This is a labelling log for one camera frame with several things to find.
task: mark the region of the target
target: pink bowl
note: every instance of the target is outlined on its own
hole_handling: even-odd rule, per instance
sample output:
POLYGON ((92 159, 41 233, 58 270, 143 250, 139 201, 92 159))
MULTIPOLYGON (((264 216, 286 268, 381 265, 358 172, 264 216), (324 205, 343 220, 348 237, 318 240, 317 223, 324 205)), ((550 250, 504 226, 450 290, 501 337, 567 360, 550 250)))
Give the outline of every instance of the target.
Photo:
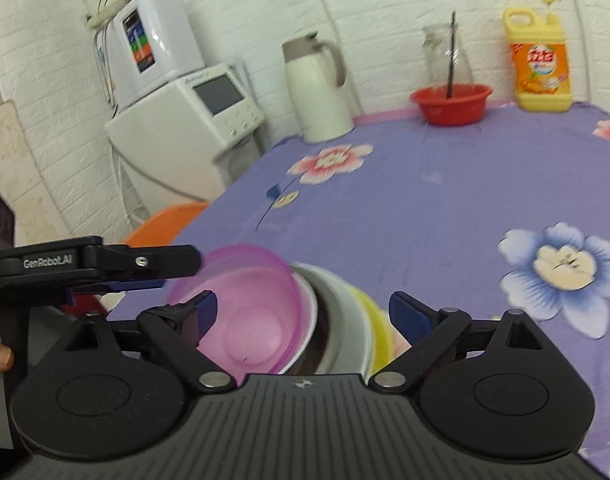
POLYGON ((203 290, 218 300, 218 315, 197 347, 240 384, 247 374, 278 373, 297 351, 304 306, 291 269, 257 246, 207 254, 203 267, 178 280, 167 301, 184 303, 203 290))

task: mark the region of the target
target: white thermos jug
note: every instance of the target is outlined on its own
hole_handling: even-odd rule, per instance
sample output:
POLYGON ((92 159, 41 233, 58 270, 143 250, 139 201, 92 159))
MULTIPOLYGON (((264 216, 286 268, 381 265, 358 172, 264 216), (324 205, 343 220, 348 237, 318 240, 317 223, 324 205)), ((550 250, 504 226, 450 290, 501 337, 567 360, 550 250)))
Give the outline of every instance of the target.
POLYGON ((354 129, 341 91, 346 78, 342 53, 330 41, 319 41, 317 34, 282 44, 287 87, 305 142, 336 139, 354 129))

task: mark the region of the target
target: red plastic bowl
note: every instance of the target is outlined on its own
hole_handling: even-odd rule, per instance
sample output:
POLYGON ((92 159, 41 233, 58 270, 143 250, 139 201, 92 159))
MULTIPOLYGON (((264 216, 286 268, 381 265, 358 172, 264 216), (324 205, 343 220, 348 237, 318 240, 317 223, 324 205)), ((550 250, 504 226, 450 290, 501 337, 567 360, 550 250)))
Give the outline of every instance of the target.
POLYGON ((483 118, 487 98, 493 90, 487 85, 455 84, 453 97, 447 99, 447 87, 422 88, 411 95, 425 119, 437 126, 464 126, 483 118))

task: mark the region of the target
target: floral tablecloth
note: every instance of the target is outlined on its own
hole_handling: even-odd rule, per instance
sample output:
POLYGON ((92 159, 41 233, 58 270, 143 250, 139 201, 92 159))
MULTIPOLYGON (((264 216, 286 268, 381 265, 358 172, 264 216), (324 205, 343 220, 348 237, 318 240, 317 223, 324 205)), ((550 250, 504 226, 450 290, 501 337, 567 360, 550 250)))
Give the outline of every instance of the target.
MULTIPOLYGON (((608 119, 587 104, 507 106, 461 128, 405 120, 322 145, 288 139, 177 243, 259 244, 339 274, 383 308, 396 290, 479 319, 523 308, 591 386, 581 452, 610 476, 608 119)), ((112 317, 164 302, 169 285, 128 294, 112 317)))

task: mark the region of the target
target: flower center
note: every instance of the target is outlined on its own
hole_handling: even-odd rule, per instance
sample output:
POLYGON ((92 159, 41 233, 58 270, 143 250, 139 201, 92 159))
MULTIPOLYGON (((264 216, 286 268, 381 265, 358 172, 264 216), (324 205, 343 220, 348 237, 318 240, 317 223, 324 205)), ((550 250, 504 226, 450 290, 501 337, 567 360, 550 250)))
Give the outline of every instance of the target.
POLYGON ((569 245, 560 249, 542 246, 533 267, 543 280, 561 290, 580 290, 593 282, 596 275, 594 257, 569 245))
POLYGON ((342 164, 347 160, 348 157, 349 156, 346 153, 330 153, 329 155, 325 155, 324 157, 318 159, 316 168, 318 170, 323 168, 331 168, 337 164, 342 164))

